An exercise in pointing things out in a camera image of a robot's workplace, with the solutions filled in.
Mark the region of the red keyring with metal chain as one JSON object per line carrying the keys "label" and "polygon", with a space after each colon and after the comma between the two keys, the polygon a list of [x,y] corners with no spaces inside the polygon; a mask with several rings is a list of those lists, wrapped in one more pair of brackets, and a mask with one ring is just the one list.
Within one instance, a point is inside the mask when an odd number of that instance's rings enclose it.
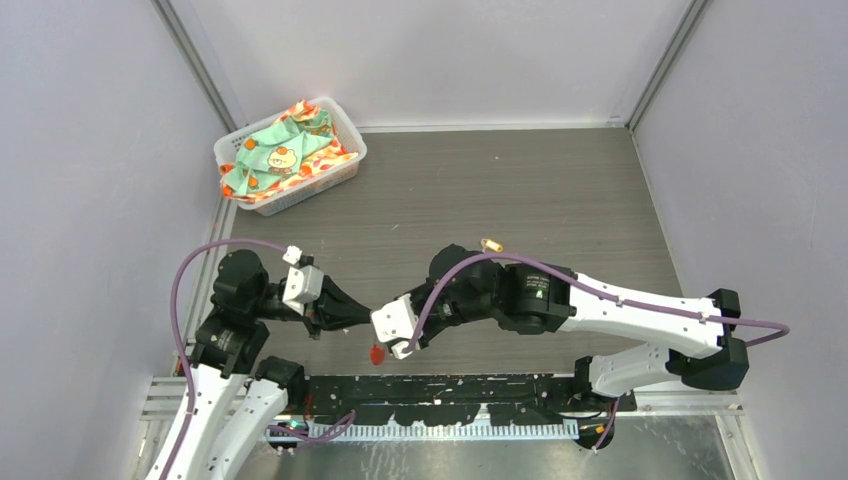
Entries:
{"label": "red keyring with metal chain", "polygon": [[380,366],[385,362],[386,350],[377,343],[374,343],[369,351],[369,359],[374,366]]}

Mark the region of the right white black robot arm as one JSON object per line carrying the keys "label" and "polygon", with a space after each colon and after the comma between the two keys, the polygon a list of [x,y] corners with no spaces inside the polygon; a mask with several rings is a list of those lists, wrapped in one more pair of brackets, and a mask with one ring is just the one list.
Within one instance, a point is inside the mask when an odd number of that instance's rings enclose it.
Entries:
{"label": "right white black robot arm", "polygon": [[596,410],[643,386],[678,380],[707,391],[737,389],[747,346],[723,319],[722,294],[678,298],[618,287],[565,267],[458,245],[434,259],[423,292],[371,312],[377,339],[404,359],[450,326],[493,319],[520,335],[594,332],[637,341],[611,355],[580,358],[574,403]]}

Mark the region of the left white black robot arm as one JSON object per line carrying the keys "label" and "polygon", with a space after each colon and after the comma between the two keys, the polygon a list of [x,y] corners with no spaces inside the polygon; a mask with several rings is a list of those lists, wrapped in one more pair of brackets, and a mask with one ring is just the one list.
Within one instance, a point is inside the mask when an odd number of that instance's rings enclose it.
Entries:
{"label": "left white black robot arm", "polygon": [[367,324],[370,311],[342,291],[295,246],[282,248],[290,270],[270,281],[250,249],[227,253],[217,267],[212,310],[186,348],[172,326],[186,379],[179,409],[147,474],[150,479],[232,479],[268,432],[312,446],[346,433],[356,414],[343,415],[325,432],[276,424],[298,412],[309,397],[302,365],[258,358],[270,336],[269,320],[304,323],[311,334]]}

